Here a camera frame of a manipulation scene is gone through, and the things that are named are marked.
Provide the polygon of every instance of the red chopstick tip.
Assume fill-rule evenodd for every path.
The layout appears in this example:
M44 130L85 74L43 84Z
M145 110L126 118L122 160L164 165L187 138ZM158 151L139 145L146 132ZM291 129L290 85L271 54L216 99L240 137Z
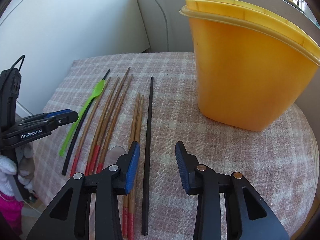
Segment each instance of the red chopstick tip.
M122 236L127 237L128 235L128 208L122 209Z
M99 163L97 167L97 173L100 173L103 169L103 163Z
M134 240L134 213L128 213L128 240Z
M98 155L99 155L99 151L100 151L100 145L95 145L94 151L93 151L93 155L92 155L92 159L91 159L91 162L90 162L90 165L89 165L89 170L88 170L88 173L90 175L93 174L93 172L94 172L94 168L95 168L96 163L97 163L97 158L98 158Z
M79 154L76 153L75 159L74 159L72 167L71 167L70 178L76 173L79 155L80 155L80 153Z
M87 166L85 167L85 172L84 172L85 176L89 175L89 164L87 163Z

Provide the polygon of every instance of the black cable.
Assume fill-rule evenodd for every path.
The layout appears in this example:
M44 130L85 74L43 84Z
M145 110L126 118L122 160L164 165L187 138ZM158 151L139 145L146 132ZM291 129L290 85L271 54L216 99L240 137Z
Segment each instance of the black cable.
M1 90L3 89L3 86L4 86L5 82L7 81L8 77L10 76L11 71L12 71L13 68L18 64L18 62L22 59L21 64L20 64L20 67L19 67L19 69L18 69L18 71L20 71L21 66L22 66L22 64L23 64L23 61L24 61L24 58L25 58L25 55L20 56L20 57L16 60L16 62L13 63L13 65L10 67L8 74L5 76L4 81L3 81L2 85L1 85L0 92L1 92Z
M153 100L153 77L151 77L151 82L150 82L146 148L145 148L145 155L144 155L142 217L141 217L141 234L143 236L148 235L148 223L149 223L149 181L150 181L152 100Z
M109 72L110 72L110 69L109 69L109 70L107 71L107 73L104 75L103 80L106 79L106 77L108 76ZM62 168L62 172L61 172L61 174L62 174L63 176L65 176L65 175L67 174L67 170L68 170L68 166L69 166L69 163L70 163L72 151L73 151L73 149L74 149L74 147L75 147L75 145L76 145L76 141L77 141L79 132L80 132L80 130L81 130L81 127L82 127L82 124L83 124L83 122L84 122L84 119L85 119L85 117L87 116L87 113L89 112L89 109L90 109L90 106L91 106L92 102L93 102L93 99L91 100L91 102L89 103L89 105L87 106L87 108L85 109L85 111L84 111L84 113L83 113L83 115L82 115L82 117L81 117L81 119L80 119L80 121L79 121L79 123L78 123L78 126L77 126L77 128L76 128L75 134L73 135L73 138L72 138L72 140L71 140L71 143L70 143L70 146L69 146L69 149L68 149L68 152L67 152L67 156L66 156L66 159L65 159L65 161L64 161L63 168Z

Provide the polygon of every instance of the blue gripper pad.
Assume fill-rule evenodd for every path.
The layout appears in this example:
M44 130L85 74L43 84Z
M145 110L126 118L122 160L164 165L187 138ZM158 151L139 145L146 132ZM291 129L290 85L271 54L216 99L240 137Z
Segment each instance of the blue gripper pad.
M48 113L45 117L48 118L48 117L56 116L58 114L65 114L69 112L72 112L71 109L64 109L64 110Z
M177 159L177 165L179 168L182 187L186 191L186 193L188 194L190 191L189 173L188 173L186 163L185 163L183 156L182 156L179 142L176 143L176 159Z
M136 172L138 169L139 156L140 156L140 145L139 143L137 143L133 151L133 155L127 171L127 177L126 177L125 188L124 188L126 194L129 194L130 190L133 188L134 178L136 176Z

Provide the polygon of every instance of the white cable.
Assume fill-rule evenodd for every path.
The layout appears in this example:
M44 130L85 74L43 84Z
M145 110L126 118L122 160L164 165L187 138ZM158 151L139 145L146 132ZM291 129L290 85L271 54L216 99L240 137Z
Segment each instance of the white cable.
M165 16L165 13L160 5L160 3L155 0L155 2L157 3L157 5L159 6L162 14L163 14L163 17L164 17L164 21L165 21L165 32L166 32L166 36L167 36L167 52L169 52L169 35L168 35L168 22L167 22L167 17Z
M33 210L37 211L39 214L42 214L42 212L40 212L39 210L37 210L36 208L34 208L33 206L31 206L28 202L26 202L24 200L24 203L26 203L30 208L32 208Z

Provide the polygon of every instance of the yellow plastic container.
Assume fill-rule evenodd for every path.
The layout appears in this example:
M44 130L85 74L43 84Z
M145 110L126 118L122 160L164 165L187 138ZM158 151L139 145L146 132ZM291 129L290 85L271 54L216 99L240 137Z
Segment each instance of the yellow plastic container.
M207 117L261 131L297 99L320 66L320 47L299 27L237 0L186 0L198 106Z

